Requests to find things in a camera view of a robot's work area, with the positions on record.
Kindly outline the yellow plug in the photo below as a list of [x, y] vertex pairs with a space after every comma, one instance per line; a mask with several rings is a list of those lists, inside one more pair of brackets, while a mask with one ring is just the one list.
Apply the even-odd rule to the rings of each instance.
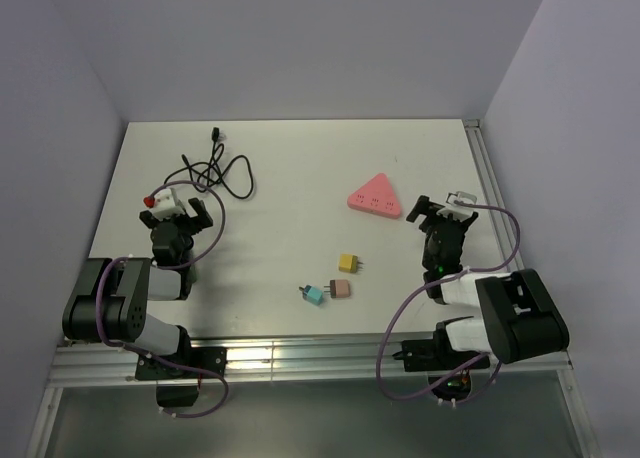
[[363, 262], [357, 255], [343, 253], [339, 257], [338, 270], [343, 273], [355, 274], [363, 267]]

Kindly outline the blue plug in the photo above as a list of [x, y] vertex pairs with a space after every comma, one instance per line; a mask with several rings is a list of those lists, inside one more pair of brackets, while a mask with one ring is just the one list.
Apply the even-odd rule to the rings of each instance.
[[302, 298], [314, 306], [320, 306], [324, 301], [324, 292], [312, 285], [305, 285], [299, 288]]

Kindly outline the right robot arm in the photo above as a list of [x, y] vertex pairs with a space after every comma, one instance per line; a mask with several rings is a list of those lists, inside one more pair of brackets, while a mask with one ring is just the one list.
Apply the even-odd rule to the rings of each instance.
[[394, 357], [408, 372], [453, 370], [464, 363], [483, 369], [491, 358], [510, 364], [569, 346], [569, 329], [535, 270], [463, 267], [466, 234], [481, 208], [475, 196], [463, 192], [449, 194], [443, 204], [420, 196], [406, 217], [422, 221], [428, 297], [439, 305], [476, 312], [437, 323], [426, 339], [403, 341]]

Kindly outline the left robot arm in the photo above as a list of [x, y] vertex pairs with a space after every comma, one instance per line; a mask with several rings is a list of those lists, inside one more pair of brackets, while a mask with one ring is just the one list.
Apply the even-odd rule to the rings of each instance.
[[150, 301], [184, 301], [197, 281], [194, 236], [213, 226], [204, 202], [183, 204], [164, 191], [140, 213], [150, 229], [152, 256], [128, 258], [111, 265], [109, 258], [89, 258], [81, 268], [62, 317], [64, 336], [72, 341], [128, 345], [159, 356], [159, 366], [183, 377], [195, 364], [186, 329], [148, 312]]

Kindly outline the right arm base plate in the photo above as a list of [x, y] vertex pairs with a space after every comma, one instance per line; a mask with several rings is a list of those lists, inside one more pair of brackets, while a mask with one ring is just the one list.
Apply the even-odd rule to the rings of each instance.
[[393, 354], [393, 359], [401, 361], [405, 372], [451, 371], [466, 362], [479, 357], [467, 369], [488, 369], [490, 359], [474, 351], [454, 351], [449, 344], [438, 340], [404, 340], [401, 350]]

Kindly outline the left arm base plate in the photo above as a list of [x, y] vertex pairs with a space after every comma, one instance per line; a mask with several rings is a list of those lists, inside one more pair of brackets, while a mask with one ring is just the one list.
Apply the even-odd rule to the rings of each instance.
[[226, 348], [196, 347], [185, 356], [140, 357], [134, 378], [137, 381], [219, 378], [224, 376], [226, 363]]

